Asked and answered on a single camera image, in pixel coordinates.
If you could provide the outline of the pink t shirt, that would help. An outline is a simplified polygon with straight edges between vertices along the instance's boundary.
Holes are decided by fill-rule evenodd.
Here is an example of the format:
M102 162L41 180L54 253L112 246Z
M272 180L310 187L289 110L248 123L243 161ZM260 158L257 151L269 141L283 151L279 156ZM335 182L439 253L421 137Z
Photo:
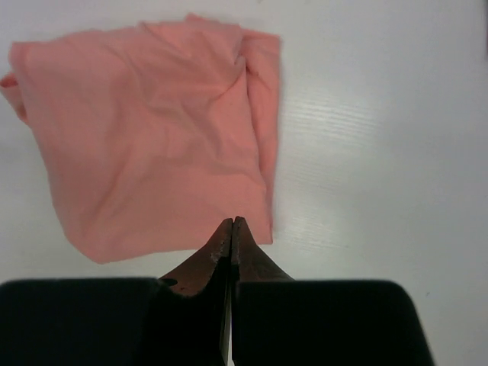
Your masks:
M1 93L37 142L68 241L97 263L272 238L281 41L195 15L15 42Z

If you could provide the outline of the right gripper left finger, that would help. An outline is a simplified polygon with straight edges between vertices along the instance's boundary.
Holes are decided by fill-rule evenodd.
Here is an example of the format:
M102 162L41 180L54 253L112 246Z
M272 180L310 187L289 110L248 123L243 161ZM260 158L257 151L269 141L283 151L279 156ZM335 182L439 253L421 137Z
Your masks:
M162 365L226 365L233 221L163 275L148 318L148 355Z

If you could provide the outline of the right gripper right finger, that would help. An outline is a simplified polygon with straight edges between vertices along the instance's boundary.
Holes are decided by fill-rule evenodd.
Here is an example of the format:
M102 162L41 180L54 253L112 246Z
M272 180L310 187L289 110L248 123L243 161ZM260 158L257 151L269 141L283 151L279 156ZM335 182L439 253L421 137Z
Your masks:
M243 217L233 222L230 270L232 359L235 365L260 365L277 319L272 291L294 279L258 246Z

